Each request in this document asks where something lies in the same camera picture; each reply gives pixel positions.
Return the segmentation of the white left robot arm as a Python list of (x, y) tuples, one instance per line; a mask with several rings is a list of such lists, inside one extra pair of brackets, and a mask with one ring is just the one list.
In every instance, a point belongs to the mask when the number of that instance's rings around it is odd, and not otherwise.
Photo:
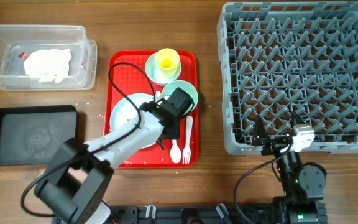
[(192, 100), (175, 96), (143, 103), (120, 128), (92, 141), (64, 142), (31, 188), (63, 223), (106, 223), (111, 215), (103, 196), (114, 170), (140, 149), (177, 139)]

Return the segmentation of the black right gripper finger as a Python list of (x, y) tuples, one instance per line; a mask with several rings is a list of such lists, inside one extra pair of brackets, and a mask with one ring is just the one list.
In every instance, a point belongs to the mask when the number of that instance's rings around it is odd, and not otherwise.
[(257, 116), (254, 129), (255, 129), (255, 134), (254, 134), (255, 138), (267, 138), (268, 137), (268, 134), (265, 130), (265, 126), (263, 124), (263, 120), (260, 115)]
[(298, 114), (295, 111), (291, 112), (291, 126), (294, 128), (296, 125), (303, 124), (303, 120), (298, 116)]

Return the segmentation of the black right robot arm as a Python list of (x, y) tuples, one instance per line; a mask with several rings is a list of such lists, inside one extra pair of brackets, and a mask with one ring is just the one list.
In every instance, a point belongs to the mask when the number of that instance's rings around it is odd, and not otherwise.
[(326, 169), (315, 163), (303, 163), (300, 151), (311, 146), (315, 139), (314, 129), (303, 122), (293, 112), (290, 127), (292, 132), (286, 136), (272, 138), (265, 130), (262, 118), (257, 117), (253, 146), (262, 146), (261, 155), (275, 156), (284, 196), (274, 197), (267, 205), (257, 205), (257, 223), (327, 223), (325, 205), (319, 203), (324, 198)]

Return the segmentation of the white napkin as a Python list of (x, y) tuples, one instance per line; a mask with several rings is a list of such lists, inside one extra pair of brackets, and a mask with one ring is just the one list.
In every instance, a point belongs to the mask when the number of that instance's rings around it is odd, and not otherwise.
[(25, 74), (40, 83), (60, 83), (69, 76), (70, 49), (38, 50), (24, 60)]

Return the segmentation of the large light blue plate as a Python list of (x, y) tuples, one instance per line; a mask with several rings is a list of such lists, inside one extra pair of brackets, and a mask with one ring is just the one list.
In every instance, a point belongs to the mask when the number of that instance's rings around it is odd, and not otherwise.
[[(152, 95), (146, 93), (134, 93), (128, 96), (128, 98), (140, 109), (141, 104), (153, 101)], [(119, 100), (114, 106), (110, 115), (110, 130), (115, 131), (125, 126), (133, 118), (137, 118), (138, 114), (133, 105), (125, 98)]]

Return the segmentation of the red snack wrapper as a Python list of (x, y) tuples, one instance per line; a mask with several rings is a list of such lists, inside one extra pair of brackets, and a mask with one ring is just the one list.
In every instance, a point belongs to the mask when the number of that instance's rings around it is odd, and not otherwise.
[(22, 52), (22, 53), (19, 55), (19, 58), (22, 58), (22, 59), (26, 60), (29, 56), (30, 56), (30, 54), (25, 53), (25, 52)]

